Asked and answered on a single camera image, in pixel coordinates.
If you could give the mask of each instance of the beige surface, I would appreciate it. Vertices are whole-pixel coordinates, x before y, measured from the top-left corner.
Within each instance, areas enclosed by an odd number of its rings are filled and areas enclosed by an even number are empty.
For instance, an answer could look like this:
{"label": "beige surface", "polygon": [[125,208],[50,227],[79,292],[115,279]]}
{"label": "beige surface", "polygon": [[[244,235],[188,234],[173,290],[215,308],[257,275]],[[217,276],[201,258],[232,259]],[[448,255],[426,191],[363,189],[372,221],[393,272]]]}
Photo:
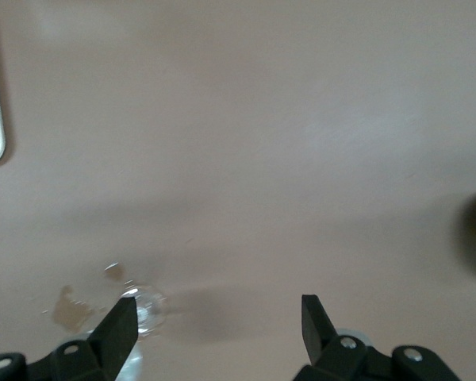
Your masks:
{"label": "beige surface", "polygon": [[118,261],[171,300],[143,379],[291,379],[314,293],[476,380],[476,0],[1,0],[0,91],[0,352]]}

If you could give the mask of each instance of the screw head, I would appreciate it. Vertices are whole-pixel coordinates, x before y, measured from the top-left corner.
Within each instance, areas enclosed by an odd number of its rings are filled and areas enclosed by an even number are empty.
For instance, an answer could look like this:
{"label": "screw head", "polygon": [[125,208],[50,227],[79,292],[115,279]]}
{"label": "screw head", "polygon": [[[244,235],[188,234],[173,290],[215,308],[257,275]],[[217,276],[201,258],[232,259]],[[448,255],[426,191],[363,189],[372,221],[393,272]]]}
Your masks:
{"label": "screw head", "polygon": [[419,353],[414,348],[404,349],[404,354],[405,354],[405,357],[407,357],[408,359],[412,361],[416,361],[417,363],[423,360],[423,356],[421,355],[421,353]]}
{"label": "screw head", "polygon": [[356,344],[356,341],[354,341],[350,337],[343,337],[342,340],[340,340],[340,343],[342,344],[344,348],[347,348],[347,349],[354,349],[358,346]]}

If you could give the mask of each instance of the bolt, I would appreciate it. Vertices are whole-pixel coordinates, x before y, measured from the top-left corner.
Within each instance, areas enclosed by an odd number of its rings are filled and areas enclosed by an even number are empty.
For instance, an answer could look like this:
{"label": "bolt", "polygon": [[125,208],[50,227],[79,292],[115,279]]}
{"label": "bolt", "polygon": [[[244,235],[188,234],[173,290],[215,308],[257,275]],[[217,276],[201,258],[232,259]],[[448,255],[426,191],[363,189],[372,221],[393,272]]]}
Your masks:
{"label": "bolt", "polygon": [[356,341],[352,340],[350,337],[343,337],[340,343],[342,344],[344,348],[347,348],[347,349],[354,349],[358,346],[356,344]]}
{"label": "bolt", "polygon": [[416,361],[417,363],[423,360],[423,356],[421,355],[421,353],[419,353],[414,348],[404,349],[404,354],[405,354],[405,357],[407,357],[408,359],[412,361]]}

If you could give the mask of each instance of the black metal part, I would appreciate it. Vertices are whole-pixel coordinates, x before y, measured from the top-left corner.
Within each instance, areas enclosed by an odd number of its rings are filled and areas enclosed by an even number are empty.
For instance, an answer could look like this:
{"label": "black metal part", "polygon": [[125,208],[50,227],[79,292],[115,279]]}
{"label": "black metal part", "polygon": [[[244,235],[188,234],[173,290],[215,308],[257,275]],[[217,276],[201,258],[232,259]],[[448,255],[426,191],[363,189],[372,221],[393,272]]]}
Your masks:
{"label": "black metal part", "polygon": [[429,349],[401,346],[388,357],[355,337],[338,336],[316,295],[301,299],[301,327],[311,365],[294,381],[460,381]]}
{"label": "black metal part", "polygon": [[0,381],[113,381],[136,341],[136,300],[121,298],[86,340],[64,343],[28,366],[20,353],[0,354],[10,359]]}

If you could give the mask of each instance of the liquid spill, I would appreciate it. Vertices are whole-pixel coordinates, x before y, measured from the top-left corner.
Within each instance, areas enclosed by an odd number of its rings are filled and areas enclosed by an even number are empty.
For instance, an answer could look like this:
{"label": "liquid spill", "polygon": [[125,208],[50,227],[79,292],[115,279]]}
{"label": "liquid spill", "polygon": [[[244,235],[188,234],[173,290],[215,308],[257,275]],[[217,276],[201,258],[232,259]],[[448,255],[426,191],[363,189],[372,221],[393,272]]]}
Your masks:
{"label": "liquid spill", "polygon": [[95,314],[93,308],[85,302],[76,301],[71,297],[74,292],[71,286],[64,286],[56,302],[52,320],[67,331],[78,333],[83,324]]}
{"label": "liquid spill", "polygon": [[121,264],[115,263],[106,267],[104,274],[106,275],[106,278],[114,280],[115,282],[120,282],[124,278],[125,269]]}

